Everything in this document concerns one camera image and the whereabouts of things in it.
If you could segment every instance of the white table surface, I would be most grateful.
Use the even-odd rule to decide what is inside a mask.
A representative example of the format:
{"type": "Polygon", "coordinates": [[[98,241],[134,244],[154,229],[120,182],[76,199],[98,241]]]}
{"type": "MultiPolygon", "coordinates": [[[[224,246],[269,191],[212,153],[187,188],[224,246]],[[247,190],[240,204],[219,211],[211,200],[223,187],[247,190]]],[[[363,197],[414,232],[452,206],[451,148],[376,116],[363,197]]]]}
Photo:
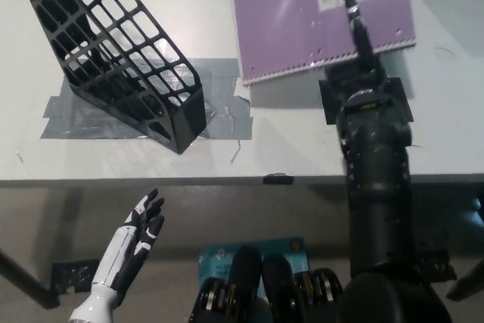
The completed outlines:
{"type": "MultiPolygon", "coordinates": [[[[237,57],[231,0],[142,1],[187,57],[237,57]]],[[[64,76],[29,0],[0,0],[0,9],[0,185],[244,184],[273,173],[343,182],[315,74],[251,89],[253,137],[233,163],[234,140],[196,140],[179,156],[151,140],[41,139],[45,106],[64,76]]],[[[411,95],[411,174],[416,182],[482,181],[482,1],[414,0],[414,12],[418,46],[389,68],[411,95]]]]}

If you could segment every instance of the purple notebook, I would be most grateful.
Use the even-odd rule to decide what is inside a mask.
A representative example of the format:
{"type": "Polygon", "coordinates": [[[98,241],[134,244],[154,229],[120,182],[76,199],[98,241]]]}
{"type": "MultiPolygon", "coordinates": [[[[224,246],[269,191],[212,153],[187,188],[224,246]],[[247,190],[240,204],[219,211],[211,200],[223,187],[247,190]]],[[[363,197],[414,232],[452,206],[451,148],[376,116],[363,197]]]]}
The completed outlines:
{"type": "MultiPolygon", "coordinates": [[[[410,0],[358,0],[377,52],[415,44],[410,0]]],[[[343,0],[234,0],[244,83],[355,56],[343,0]]]]}

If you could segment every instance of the table leg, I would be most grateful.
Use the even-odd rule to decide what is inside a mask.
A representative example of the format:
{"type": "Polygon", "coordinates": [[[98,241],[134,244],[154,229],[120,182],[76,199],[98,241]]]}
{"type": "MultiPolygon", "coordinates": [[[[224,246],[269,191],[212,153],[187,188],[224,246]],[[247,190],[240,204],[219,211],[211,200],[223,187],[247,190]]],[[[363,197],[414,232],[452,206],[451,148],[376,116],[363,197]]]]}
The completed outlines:
{"type": "Polygon", "coordinates": [[[0,250],[0,275],[18,287],[44,309],[60,305],[59,297],[43,287],[31,274],[0,250]]]}

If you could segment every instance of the robotic hand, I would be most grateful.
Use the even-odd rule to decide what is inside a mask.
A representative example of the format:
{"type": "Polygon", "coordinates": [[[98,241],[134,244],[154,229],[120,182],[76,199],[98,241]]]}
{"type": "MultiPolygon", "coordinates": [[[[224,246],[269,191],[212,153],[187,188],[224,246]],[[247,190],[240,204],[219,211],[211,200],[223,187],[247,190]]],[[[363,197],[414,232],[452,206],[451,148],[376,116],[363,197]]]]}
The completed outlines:
{"type": "Polygon", "coordinates": [[[75,309],[70,323],[112,323],[113,311],[146,260],[165,218],[160,215],[164,199],[158,190],[143,197],[116,230],[92,281],[91,295],[75,309]]]}

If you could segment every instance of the black mesh file holder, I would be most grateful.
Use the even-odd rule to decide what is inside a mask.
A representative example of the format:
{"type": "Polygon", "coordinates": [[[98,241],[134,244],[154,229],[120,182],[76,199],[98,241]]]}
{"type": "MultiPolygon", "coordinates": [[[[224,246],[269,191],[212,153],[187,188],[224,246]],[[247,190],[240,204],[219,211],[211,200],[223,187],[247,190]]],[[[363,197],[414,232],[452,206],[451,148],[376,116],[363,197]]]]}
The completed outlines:
{"type": "Polygon", "coordinates": [[[181,154],[205,129],[200,77],[140,0],[30,0],[75,94],[181,154]]]}

